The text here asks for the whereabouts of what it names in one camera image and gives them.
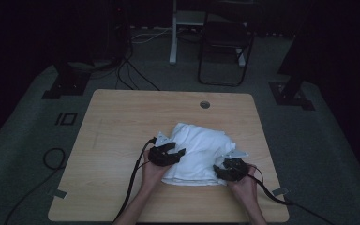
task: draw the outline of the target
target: chair backrest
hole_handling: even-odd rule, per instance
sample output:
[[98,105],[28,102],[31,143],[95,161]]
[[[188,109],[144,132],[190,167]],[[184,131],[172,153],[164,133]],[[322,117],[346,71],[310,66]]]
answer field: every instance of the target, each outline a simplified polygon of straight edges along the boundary
[[260,25],[263,21],[264,8],[255,1],[215,0],[206,10],[206,16],[208,14],[215,14],[232,22],[247,22],[247,26],[256,28],[256,25]]

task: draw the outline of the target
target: human arm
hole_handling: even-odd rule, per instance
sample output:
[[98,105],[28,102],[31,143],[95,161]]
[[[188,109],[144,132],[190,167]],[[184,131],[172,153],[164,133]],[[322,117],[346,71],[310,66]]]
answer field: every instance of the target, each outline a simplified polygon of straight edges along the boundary
[[[255,172],[256,168],[249,166],[248,174],[253,176]],[[267,222],[265,221],[262,210],[257,201],[256,181],[249,176],[245,176],[238,182],[228,182],[228,186],[235,198],[246,210],[246,213],[250,218],[250,224],[266,225]]]
[[171,168],[171,166],[160,167],[152,162],[148,162],[148,153],[149,150],[146,150],[143,154],[144,162],[147,163],[142,165],[142,186],[134,199],[130,202],[124,212],[116,219],[113,225],[136,224],[156,186],[162,179],[165,172]]

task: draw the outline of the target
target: white cloth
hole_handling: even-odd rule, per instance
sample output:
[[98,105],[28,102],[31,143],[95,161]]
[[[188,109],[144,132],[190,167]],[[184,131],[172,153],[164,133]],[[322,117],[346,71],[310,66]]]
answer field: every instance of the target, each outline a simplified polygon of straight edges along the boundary
[[178,186],[226,185],[213,170],[213,165],[220,166],[224,161],[222,155],[235,149],[235,143],[223,131],[179,123],[171,139],[176,146],[168,153],[186,148],[186,154],[165,173],[162,182]]

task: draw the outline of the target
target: chair seat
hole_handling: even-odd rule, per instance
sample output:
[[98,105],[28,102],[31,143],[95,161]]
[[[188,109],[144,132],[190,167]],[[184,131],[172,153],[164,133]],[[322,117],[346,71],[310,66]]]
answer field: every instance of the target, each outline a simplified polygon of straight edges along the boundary
[[204,40],[214,46],[246,48],[250,35],[240,22],[207,22],[203,29]]

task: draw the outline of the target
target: wooden table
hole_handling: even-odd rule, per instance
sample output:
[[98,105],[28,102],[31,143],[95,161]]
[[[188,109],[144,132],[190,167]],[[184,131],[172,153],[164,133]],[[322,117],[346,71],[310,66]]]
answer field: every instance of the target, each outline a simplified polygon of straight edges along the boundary
[[[208,101],[210,108],[203,109],[201,101]],[[179,122],[225,131],[238,149],[250,154],[244,161],[261,169],[268,189],[279,188],[251,95],[97,90],[58,187],[67,196],[54,197],[49,219],[112,221],[125,199],[129,177],[144,144],[159,131],[170,136]],[[140,183],[141,171],[130,199]],[[258,198],[268,221],[288,220],[287,207],[268,199],[259,187]],[[227,187],[162,183],[139,221],[245,222],[248,218]]]

